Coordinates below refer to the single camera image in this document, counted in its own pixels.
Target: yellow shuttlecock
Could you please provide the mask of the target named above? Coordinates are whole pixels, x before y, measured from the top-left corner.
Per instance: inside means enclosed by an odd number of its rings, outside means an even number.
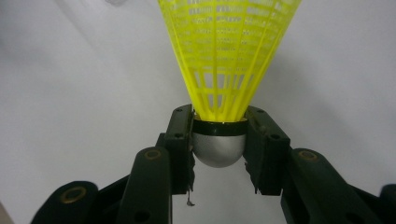
[[[239,121],[301,0],[159,0],[201,120]]]

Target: white wall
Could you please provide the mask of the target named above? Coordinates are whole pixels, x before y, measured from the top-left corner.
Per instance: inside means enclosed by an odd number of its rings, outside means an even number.
[[[396,183],[395,11],[303,0],[251,103],[374,194]],[[15,223],[70,181],[127,175],[189,102],[156,1],[0,2],[0,201]],[[243,161],[195,172],[196,206],[174,197],[174,223],[285,223]]]

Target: black ring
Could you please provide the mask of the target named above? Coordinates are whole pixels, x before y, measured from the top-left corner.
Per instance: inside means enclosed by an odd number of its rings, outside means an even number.
[[[248,120],[243,119],[237,122],[212,122],[195,119],[192,124],[192,131],[210,136],[238,136],[246,134],[248,131]]]

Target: yellow plastic mesh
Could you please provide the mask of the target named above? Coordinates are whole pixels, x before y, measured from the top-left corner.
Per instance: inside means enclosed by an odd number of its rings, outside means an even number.
[[[301,0],[159,0],[202,120],[239,121]]]

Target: silver rounded base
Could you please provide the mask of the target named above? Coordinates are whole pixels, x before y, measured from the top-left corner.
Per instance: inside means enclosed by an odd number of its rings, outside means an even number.
[[[246,135],[212,136],[192,134],[193,152],[199,161],[215,167],[230,166],[242,157]]]

